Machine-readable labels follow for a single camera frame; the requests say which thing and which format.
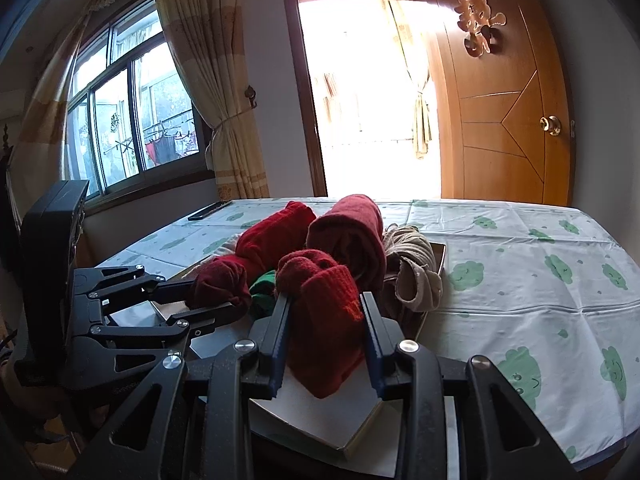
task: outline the beige cloth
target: beige cloth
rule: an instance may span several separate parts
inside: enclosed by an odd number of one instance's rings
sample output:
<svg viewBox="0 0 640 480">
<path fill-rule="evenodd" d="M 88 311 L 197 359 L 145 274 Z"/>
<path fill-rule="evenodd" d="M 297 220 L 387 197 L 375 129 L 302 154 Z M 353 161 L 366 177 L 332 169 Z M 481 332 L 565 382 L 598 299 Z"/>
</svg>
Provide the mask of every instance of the beige cloth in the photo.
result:
<svg viewBox="0 0 640 480">
<path fill-rule="evenodd" d="M 241 0 L 156 0 L 164 36 L 191 100 L 211 128 L 207 148 L 220 200 L 269 196 L 250 102 Z"/>
<path fill-rule="evenodd" d="M 414 226 L 392 225 L 383 234 L 386 274 L 382 303 L 389 317 L 401 319 L 402 308 L 423 313 L 440 304 L 442 279 L 431 244 Z"/>
<path fill-rule="evenodd" d="M 24 114 L 7 170 L 18 226 L 53 183 L 70 176 L 66 115 L 78 49 L 91 13 L 114 1 L 91 0 L 84 6 L 77 23 L 47 65 Z"/>
<path fill-rule="evenodd" d="M 381 3 L 394 35 L 394 43 L 398 46 L 409 78 L 417 90 L 414 105 L 414 152 L 416 158 L 422 159 L 429 150 L 431 140 L 429 105 L 423 95 L 430 78 L 426 42 L 421 30 L 412 31 L 402 2 L 381 0 Z"/>
</svg>

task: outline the laundry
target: laundry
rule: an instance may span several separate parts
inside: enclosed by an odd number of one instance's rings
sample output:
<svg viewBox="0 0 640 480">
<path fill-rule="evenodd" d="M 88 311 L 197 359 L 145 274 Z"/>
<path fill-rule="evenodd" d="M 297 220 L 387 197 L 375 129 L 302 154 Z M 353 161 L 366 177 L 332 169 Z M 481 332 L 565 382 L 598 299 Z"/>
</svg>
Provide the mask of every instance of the laundry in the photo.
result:
<svg viewBox="0 0 640 480">
<path fill-rule="evenodd" d="M 234 256 L 221 256 L 209 262 L 199 273 L 185 298 L 189 308 L 217 306 L 228 301 L 249 310 L 251 294 L 247 285 L 247 272 Z"/>
<path fill-rule="evenodd" d="M 248 228 L 238 239 L 236 254 L 216 257 L 201 265 L 192 289 L 199 290 L 202 282 L 206 282 L 205 290 L 225 285 L 226 282 L 217 281 L 224 276 L 218 272 L 219 260 L 244 267 L 246 282 L 253 285 L 265 272 L 275 270 L 281 257 L 304 247 L 309 224 L 315 219 L 315 213 L 302 202 L 289 202 L 283 210 Z M 206 294 L 194 294 L 190 308 L 205 306 L 200 299 L 208 301 Z"/>
<path fill-rule="evenodd" d="M 395 319 L 406 330 L 412 313 L 438 307 L 442 279 L 431 244 L 416 227 L 393 225 L 383 234 L 383 241 L 386 273 L 379 308 L 383 316 Z"/>
<path fill-rule="evenodd" d="M 252 298 L 252 304 L 249 311 L 254 319 L 260 319 L 273 314 L 273 309 L 276 305 L 275 288 L 275 270 L 265 272 L 249 288 Z"/>
<path fill-rule="evenodd" d="M 346 266 L 318 250 L 280 260 L 276 290 L 294 298 L 287 364 L 315 397 L 335 393 L 364 357 L 364 315 Z"/>
<path fill-rule="evenodd" d="M 281 257 L 305 246 L 309 225 L 315 213 L 302 202 L 289 202 L 281 211 L 258 222 L 242 234 L 236 245 L 236 255 L 251 260 L 262 269 L 249 276 L 253 283 L 267 270 L 274 270 Z"/>
<path fill-rule="evenodd" d="M 366 195 L 349 195 L 309 226 L 306 246 L 348 267 L 361 292 L 382 288 L 386 257 L 382 215 Z"/>
</svg>

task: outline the green cloth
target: green cloth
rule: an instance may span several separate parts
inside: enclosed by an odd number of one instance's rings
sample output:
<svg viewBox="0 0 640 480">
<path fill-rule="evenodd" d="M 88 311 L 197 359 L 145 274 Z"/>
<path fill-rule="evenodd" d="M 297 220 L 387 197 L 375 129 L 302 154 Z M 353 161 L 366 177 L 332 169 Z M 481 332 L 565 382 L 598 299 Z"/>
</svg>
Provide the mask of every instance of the green cloth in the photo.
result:
<svg viewBox="0 0 640 480">
<path fill-rule="evenodd" d="M 276 289 L 276 271 L 266 272 L 249 288 L 252 304 L 250 313 L 254 319 L 260 319 L 273 314 L 276 306 L 274 291 Z"/>
</svg>

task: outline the curtain tieback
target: curtain tieback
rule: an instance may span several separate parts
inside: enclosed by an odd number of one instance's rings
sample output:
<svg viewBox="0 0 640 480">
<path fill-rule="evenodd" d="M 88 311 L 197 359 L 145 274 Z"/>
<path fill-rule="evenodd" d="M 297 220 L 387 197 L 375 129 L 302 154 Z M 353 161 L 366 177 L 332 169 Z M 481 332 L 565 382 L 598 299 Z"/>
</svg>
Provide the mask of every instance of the curtain tieback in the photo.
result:
<svg viewBox="0 0 640 480">
<path fill-rule="evenodd" d="M 244 97 L 249 99 L 251 107 L 247 108 L 246 110 L 241 110 L 237 114 L 232 115 L 231 117 L 227 117 L 226 119 L 223 119 L 222 121 L 220 121 L 216 126 L 213 127 L 212 136 L 214 136 L 216 133 L 218 133 L 220 128 L 222 128 L 222 126 L 224 126 L 225 123 L 228 123 L 231 119 L 235 119 L 236 117 L 239 117 L 239 116 L 241 116 L 241 115 L 243 115 L 243 114 L 245 114 L 247 112 L 250 112 L 255 107 L 257 107 L 258 103 L 255 102 L 255 90 L 254 90 L 254 87 L 249 85 L 246 88 L 246 90 L 244 91 Z"/>
</svg>

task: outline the white wall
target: white wall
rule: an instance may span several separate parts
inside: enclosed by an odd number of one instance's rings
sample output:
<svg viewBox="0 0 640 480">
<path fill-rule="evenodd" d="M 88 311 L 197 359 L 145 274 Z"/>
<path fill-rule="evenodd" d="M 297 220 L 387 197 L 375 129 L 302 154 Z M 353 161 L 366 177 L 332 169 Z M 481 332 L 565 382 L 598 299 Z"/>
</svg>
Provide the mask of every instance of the white wall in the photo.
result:
<svg viewBox="0 0 640 480">
<path fill-rule="evenodd" d="M 213 180 L 204 180 L 107 209 L 84 219 L 99 262 L 178 218 L 219 200 Z"/>
<path fill-rule="evenodd" d="M 313 196 L 284 0 L 244 0 L 244 50 L 271 196 Z"/>
<path fill-rule="evenodd" d="M 640 49 L 608 0 L 543 3 L 573 94 L 573 206 L 640 263 Z"/>
</svg>

